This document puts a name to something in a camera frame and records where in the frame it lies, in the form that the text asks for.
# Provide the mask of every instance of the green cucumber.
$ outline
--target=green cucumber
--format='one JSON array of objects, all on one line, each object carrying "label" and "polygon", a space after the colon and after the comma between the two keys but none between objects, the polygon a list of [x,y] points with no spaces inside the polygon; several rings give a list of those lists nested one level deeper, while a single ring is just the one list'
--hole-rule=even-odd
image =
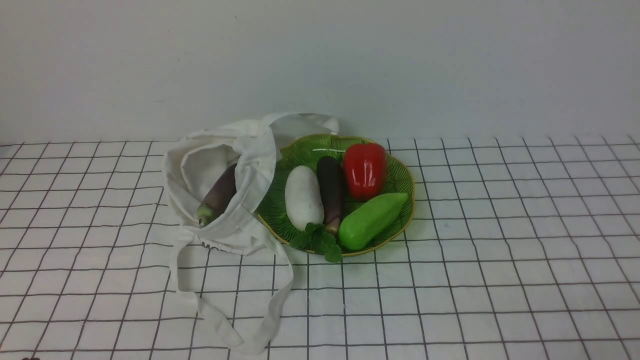
[{"label": "green cucumber", "polygon": [[349,250],[364,248],[393,223],[408,198],[406,193],[384,193],[365,202],[344,218],[338,230],[338,239]]}]

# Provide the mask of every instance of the dark purple eggplant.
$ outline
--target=dark purple eggplant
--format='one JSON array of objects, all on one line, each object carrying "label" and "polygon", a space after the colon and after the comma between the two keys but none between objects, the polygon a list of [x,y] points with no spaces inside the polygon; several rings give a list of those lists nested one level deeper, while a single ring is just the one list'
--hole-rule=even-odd
[{"label": "dark purple eggplant", "polygon": [[211,190],[204,197],[200,206],[196,210],[196,217],[200,227],[209,225],[222,215],[231,198],[236,194],[236,165],[229,166],[225,172],[220,175]]},{"label": "dark purple eggplant", "polygon": [[324,208],[324,227],[327,233],[338,236],[344,202],[344,171],[338,159],[323,156],[318,160],[316,176],[320,184],[320,198]]}]

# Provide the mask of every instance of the white wall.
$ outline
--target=white wall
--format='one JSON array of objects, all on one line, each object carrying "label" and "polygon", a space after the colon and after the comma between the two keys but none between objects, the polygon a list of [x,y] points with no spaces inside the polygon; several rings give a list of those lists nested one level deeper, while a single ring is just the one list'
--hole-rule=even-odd
[{"label": "white wall", "polygon": [[640,132],[638,0],[0,0],[0,141],[284,110],[365,136]]}]

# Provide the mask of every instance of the grid tablecloth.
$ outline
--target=grid tablecloth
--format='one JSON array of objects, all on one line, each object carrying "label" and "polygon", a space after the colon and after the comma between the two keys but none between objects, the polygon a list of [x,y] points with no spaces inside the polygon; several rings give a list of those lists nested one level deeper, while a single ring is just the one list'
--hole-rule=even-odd
[{"label": "grid tablecloth", "polygon": [[[0,360],[640,359],[640,137],[379,142],[413,174],[413,222],[341,264],[292,250],[257,357],[168,280],[171,142],[0,147]],[[183,253],[180,276],[240,333],[286,281],[266,252]]]}]

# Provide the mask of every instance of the white radish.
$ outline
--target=white radish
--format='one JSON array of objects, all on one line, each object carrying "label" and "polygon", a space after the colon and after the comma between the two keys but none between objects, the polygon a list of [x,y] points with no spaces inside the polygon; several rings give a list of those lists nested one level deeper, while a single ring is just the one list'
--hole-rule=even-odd
[{"label": "white radish", "polygon": [[293,169],[284,188],[284,202],[289,220],[300,231],[308,223],[322,224],[324,208],[316,173],[300,165]]}]

